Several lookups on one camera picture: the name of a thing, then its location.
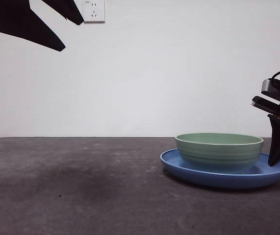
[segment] green bowl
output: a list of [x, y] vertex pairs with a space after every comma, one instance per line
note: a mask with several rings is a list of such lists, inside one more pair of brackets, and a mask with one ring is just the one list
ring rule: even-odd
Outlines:
[[227, 133], [193, 133], [175, 137], [185, 162], [196, 170], [219, 173], [243, 173], [260, 156], [264, 140]]

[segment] ceramic bowl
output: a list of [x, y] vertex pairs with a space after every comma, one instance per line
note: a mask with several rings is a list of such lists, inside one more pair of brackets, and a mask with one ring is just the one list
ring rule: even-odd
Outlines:
[[227, 133], [192, 133], [175, 137], [182, 159], [194, 169], [239, 174], [260, 156], [264, 140]]

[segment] gray table surface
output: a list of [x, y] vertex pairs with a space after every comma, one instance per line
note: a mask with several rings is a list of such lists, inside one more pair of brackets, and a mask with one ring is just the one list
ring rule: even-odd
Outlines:
[[173, 138], [1, 138], [0, 235], [280, 235], [280, 182], [189, 184], [159, 160], [172, 148]]

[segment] plate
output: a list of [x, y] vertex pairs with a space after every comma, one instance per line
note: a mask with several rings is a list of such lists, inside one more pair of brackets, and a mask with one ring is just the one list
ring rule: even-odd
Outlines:
[[216, 188], [259, 188], [280, 180], [280, 161], [270, 167], [269, 155], [261, 153], [255, 165], [242, 174], [215, 173], [200, 171], [181, 159], [177, 149], [168, 150], [160, 155], [165, 168], [185, 181]]

